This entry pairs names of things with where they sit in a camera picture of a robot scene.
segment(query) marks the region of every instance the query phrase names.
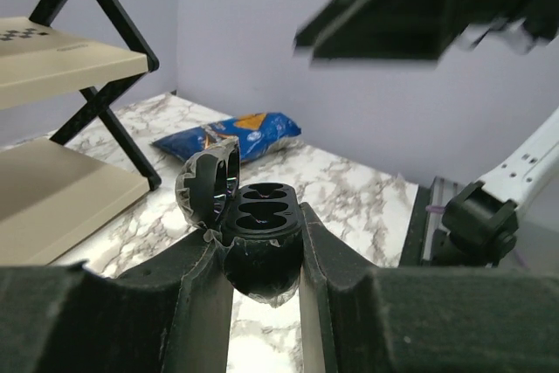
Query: snack bag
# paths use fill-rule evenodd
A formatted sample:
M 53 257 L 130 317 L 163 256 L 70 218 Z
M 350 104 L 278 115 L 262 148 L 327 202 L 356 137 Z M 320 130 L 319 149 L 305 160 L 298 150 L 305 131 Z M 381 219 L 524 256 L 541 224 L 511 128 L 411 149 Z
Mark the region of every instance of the snack bag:
M 236 136 L 244 163 L 290 146 L 300 133 L 297 124 L 281 113 L 249 114 L 167 135 L 153 145 L 184 162 L 211 144 Z

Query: white marble surface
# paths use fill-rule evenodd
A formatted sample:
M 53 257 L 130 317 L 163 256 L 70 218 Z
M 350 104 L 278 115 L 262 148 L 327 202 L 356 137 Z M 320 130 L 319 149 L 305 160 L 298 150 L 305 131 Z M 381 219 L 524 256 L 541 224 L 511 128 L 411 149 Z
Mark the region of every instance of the white marble surface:
M 125 107 L 117 115 L 161 175 L 162 186 L 57 261 L 88 259 L 89 269 L 106 276 L 116 276 L 156 255 L 190 229 L 175 203 L 174 184 L 181 163 L 150 143 L 226 117 L 169 94 Z M 68 146 L 135 170 L 98 122 Z M 241 169 L 241 185 L 266 181 L 292 185 L 300 202 L 309 202 L 331 232 L 373 263 L 397 264 L 416 185 L 308 145 L 266 156 Z M 236 292 L 227 371 L 302 372 L 299 318 L 297 294 L 272 309 Z

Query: beige shelf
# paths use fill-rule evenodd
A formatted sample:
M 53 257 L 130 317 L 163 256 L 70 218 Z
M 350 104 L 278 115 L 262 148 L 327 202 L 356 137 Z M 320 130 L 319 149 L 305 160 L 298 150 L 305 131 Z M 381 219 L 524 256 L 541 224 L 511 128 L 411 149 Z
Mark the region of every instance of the beige shelf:
M 26 17 L 0 18 L 0 109 L 147 71 L 145 54 L 55 31 Z
M 0 153 L 0 266 L 54 261 L 148 191 L 144 177 L 46 139 Z

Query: purple cable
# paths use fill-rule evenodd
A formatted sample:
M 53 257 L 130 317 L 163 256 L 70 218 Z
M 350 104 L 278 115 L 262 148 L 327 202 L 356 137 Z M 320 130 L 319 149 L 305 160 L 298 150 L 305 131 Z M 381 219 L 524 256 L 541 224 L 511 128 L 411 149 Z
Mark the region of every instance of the purple cable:
M 526 262 L 526 260 L 522 257 L 521 253 L 513 250 L 513 255 L 514 258 L 516 259 L 516 262 L 518 262 L 518 265 L 521 266 L 522 268 L 524 268 L 525 270 L 529 270 L 530 267 L 528 265 L 528 263 Z
M 427 212 L 433 213 L 433 214 L 444 214 L 445 213 L 444 205 L 428 205 L 427 207 L 425 207 L 425 209 L 427 210 Z

